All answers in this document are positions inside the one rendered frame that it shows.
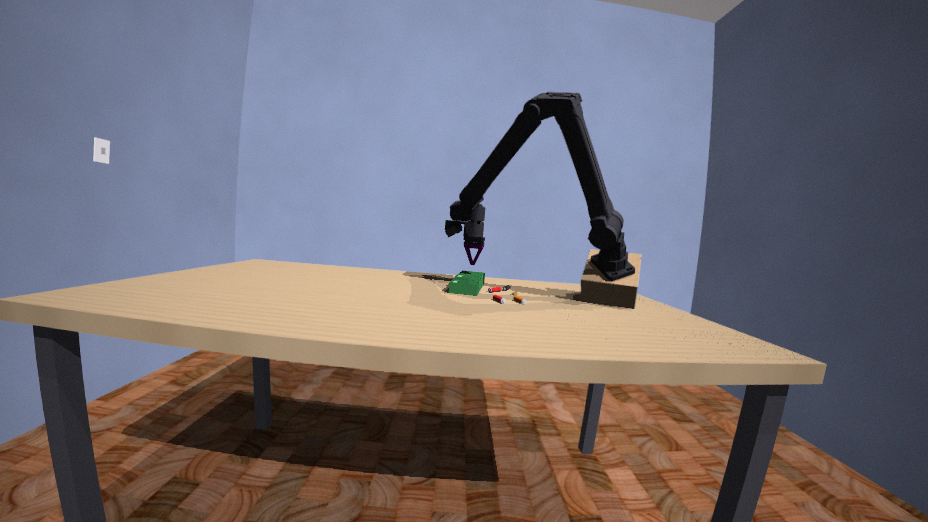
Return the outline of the green rack of three bins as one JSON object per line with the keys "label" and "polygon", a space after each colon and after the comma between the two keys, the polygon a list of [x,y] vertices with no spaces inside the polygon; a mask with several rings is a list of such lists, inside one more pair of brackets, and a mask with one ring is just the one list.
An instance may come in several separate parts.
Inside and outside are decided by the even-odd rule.
{"label": "green rack of three bins", "polygon": [[[462,276],[463,275],[463,276]],[[484,285],[485,273],[461,271],[449,283],[449,293],[477,296]]]}

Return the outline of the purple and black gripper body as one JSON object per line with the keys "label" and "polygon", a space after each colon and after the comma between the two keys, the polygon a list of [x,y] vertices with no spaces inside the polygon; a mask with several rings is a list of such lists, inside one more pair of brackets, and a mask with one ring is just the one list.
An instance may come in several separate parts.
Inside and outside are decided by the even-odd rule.
{"label": "purple and black gripper body", "polygon": [[465,240],[464,244],[484,245],[484,241],[485,241],[485,237],[483,237],[484,222],[479,222],[479,224],[477,224],[477,221],[473,221],[473,222],[475,222],[474,237],[481,237],[481,238],[464,236],[464,240]]}

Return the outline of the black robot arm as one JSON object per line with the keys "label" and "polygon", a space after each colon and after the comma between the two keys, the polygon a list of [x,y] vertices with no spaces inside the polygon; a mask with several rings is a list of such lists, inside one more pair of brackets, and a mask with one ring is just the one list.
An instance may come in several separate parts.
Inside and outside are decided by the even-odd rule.
{"label": "black robot arm", "polygon": [[[520,117],[517,116],[518,119],[515,119],[494,151],[460,193],[460,201],[455,201],[450,206],[450,217],[454,221],[445,221],[445,233],[448,237],[463,231],[461,224],[464,224],[463,236],[474,237],[473,221],[479,224],[485,219],[485,208],[480,204],[484,200],[483,191],[539,127],[541,120],[554,116],[563,133],[588,206],[592,227],[588,240],[594,247],[601,249],[599,254],[591,256],[591,262],[609,281],[635,274],[635,267],[628,262],[624,232],[621,232],[624,220],[618,211],[613,210],[585,124],[581,102],[580,93],[547,92],[525,103],[523,111],[518,115]],[[464,222],[469,220],[472,222]]]}

